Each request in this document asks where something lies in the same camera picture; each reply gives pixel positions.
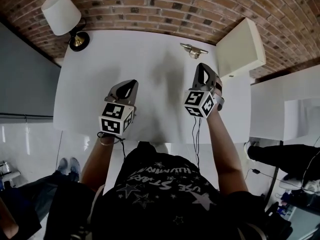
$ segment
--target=black lamp base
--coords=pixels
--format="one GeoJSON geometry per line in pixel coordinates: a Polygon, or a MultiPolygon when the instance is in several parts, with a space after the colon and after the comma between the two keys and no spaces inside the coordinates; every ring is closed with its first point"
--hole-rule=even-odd
{"type": "Polygon", "coordinates": [[[71,50],[80,52],[88,46],[90,37],[86,32],[76,33],[76,36],[71,37],[69,45],[71,50]]]}

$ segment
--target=white lampshade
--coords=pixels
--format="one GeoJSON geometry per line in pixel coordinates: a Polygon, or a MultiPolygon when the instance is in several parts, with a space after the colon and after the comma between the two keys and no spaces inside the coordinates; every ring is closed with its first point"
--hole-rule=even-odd
{"type": "Polygon", "coordinates": [[[41,10],[56,36],[68,33],[81,19],[81,12],[71,0],[46,0],[41,10]]]}

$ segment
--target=table top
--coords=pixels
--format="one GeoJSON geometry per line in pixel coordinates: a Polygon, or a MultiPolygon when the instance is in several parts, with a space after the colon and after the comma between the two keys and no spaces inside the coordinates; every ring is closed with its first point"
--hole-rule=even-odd
{"type": "MultiPolygon", "coordinates": [[[[183,94],[193,83],[196,67],[205,63],[217,72],[216,47],[207,43],[159,33],[88,31],[90,43],[79,52],[66,51],[54,104],[54,127],[94,135],[111,87],[136,79],[139,83],[136,117],[123,137],[155,143],[193,143],[195,119],[183,107],[183,94]],[[190,58],[180,43],[207,50],[190,58]]],[[[235,143],[250,133],[251,89],[248,73],[223,83],[222,120],[235,143]]],[[[203,120],[200,144],[210,143],[203,120]]]]}

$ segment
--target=brick wall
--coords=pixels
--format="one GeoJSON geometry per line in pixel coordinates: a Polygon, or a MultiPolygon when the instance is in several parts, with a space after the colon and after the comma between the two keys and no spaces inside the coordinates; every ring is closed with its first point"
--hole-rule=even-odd
{"type": "MultiPolygon", "coordinates": [[[[45,0],[0,0],[0,13],[53,58],[63,57],[69,35],[55,36],[41,5],[45,0]]],[[[137,30],[216,44],[244,17],[255,21],[266,65],[260,78],[284,69],[319,64],[320,0],[72,0],[86,30],[137,30]]]]}

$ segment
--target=white floor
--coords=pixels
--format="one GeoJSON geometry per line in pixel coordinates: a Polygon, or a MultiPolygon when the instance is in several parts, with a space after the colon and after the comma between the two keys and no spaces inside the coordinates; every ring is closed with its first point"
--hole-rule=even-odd
{"type": "MultiPolygon", "coordinates": [[[[96,142],[96,136],[85,136],[53,128],[52,123],[17,123],[3,124],[0,126],[0,160],[10,162],[17,168],[26,182],[32,182],[52,174],[56,169],[56,162],[61,158],[75,157],[81,167],[84,166],[90,152],[96,142]]],[[[135,141],[124,141],[125,153],[128,154],[137,147],[135,141]]],[[[171,155],[179,155],[192,163],[196,163],[196,155],[192,144],[166,144],[171,155]]],[[[265,194],[270,186],[271,178],[265,175],[256,175],[250,169],[258,169],[262,173],[272,176],[274,167],[247,159],[243,151],[243,143],[236,144],[244,176],[249,191],[254,195],[265,194]]],[[[123,151],[121,144],[116,144],[111,157],[106,188],[113,187],[117,175],[123,163],[123,151]]],[[[215,188],[219,188],[217,171],[210,144],[200,145],[200,172],[215,188]]],[[[34,239],[42,239],[44,228],[40,230],[34,239]]]]}

